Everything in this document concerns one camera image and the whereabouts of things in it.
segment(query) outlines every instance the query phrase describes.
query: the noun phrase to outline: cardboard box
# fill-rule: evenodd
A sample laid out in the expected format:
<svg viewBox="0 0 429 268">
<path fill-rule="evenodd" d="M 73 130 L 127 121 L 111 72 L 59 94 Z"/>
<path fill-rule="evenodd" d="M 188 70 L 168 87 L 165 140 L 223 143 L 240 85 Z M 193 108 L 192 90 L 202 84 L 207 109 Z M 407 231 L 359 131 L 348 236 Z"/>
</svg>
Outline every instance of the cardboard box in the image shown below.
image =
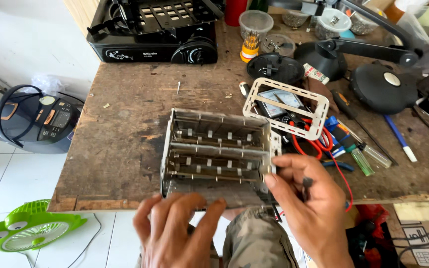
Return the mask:
<svg viewBox="0 0 429 268">
<path fill-rule="evenodd" d="M 415 238 L 429 232 L 429 221 L 400 221 L 396 216 L 395 208 L 392 204 L 383 205 L 390 216 L 387 218 L 387 226 L 392 238 Z M 429 243 L 429 236 L 414 240 L 393 240 L 395 246 L 421 246 Z M 396 248 L 396 253 L 400 254 L 404 248 Z M 407 268 L 429 267 L 429 246 L 409 249 L 401 256 L 402 263 Z"/>
</svg>

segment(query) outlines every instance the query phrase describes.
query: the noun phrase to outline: white wall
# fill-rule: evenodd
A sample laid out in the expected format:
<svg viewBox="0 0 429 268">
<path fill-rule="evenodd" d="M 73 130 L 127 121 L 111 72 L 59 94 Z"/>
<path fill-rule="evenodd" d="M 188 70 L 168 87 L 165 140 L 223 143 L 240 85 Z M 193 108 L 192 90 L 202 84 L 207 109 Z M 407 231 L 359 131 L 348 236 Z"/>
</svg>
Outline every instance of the white wall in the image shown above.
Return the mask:
<svg viewBox="0 0 429 268">
<path fill-rule="evenodd" d="M 0 0 L 0 79 L 9 86 L 50 74 L 85 99 L 99 63 L 63 0 Z"/>
</svg>

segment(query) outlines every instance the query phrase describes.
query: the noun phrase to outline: blue tool handle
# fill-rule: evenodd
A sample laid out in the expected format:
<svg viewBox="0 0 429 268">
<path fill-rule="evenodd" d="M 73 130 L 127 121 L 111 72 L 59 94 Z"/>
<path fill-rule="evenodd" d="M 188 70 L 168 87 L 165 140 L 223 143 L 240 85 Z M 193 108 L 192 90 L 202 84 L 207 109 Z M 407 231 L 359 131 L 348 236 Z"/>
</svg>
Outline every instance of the blue tool handle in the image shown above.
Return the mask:
<svg viewBox="0 0 429 268">
<path fill-rule="evenodd" d="M 393 134 L 395 134 L 396 138 L 398 139 L 398 141 L 401 144 L 401 147 L 407 147 L 407 142 L 405 141 L 405 139 L 403 138 L 403 136 L 401 135 L 400 131 L 398 131 L 398 129 L 396 128 L 395 123 L 393 123 L 392 119 L 390 118 L 390 116 L 384 114 L 383 117 L 385 118 L 385 120 L 387 121 L 387 123 L 389 124 L 390 128 L 393 131 Z"/>
</svg>

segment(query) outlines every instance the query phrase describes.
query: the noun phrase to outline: red bottle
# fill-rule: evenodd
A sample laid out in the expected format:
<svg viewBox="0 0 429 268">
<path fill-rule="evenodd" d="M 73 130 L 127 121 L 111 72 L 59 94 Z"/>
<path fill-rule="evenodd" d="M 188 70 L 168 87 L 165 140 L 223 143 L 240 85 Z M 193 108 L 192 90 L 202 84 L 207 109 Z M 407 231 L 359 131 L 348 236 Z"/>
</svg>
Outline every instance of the red bottle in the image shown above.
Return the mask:
<svg viewBox="0 0 429 268">
<path fill-rule="evenodd" d="M 229 26 L 239 26 L 239 15 L 246 11 L 247 0 L 226 0 L 224 21 Z"/>
</svg>

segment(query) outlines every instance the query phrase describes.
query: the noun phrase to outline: hand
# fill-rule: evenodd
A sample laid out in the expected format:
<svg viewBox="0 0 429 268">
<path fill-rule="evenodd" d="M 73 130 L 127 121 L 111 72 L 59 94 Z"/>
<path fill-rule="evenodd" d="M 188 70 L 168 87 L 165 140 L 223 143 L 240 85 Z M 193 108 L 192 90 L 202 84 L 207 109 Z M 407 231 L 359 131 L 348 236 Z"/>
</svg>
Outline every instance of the hand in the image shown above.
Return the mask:
<svg viewBox="0 0 429 268">
<path fill-rule="evenodd" d="M 314 157 L 282 155 L 272 159 L 280 167 L 265 183 L 283 208 L 287 224 L 302 249 L 320 268 L 354 267 L 345 235 L 345 193 Z M 307 201 L 298 197 L 304 177 L 313 179 Z"/>
<path fill-rule="evenodd" d="M 197 193 L 173 193 L 164 200 L 154 195 L 144 200 L 133 218 L 143 247 L 142 268 L 209 268 L 211 240 L 226 202 L 219 199 L 212 203 L 188 235 L 192 212 L 205 205 L 206 200 Z"/>
</svg>

